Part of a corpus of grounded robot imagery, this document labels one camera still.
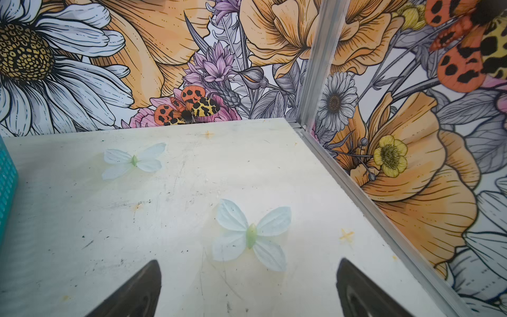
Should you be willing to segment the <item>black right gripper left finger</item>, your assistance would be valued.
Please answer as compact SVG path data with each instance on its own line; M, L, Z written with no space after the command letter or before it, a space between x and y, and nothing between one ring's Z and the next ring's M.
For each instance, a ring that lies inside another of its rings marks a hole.
M160 265L151 260L86 317L154 316L161 287Z

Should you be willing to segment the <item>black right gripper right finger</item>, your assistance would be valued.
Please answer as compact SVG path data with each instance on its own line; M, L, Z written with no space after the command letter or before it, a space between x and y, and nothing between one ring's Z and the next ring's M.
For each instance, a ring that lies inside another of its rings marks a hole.
M413 316L346 258L339 263L336 279L344 316Z

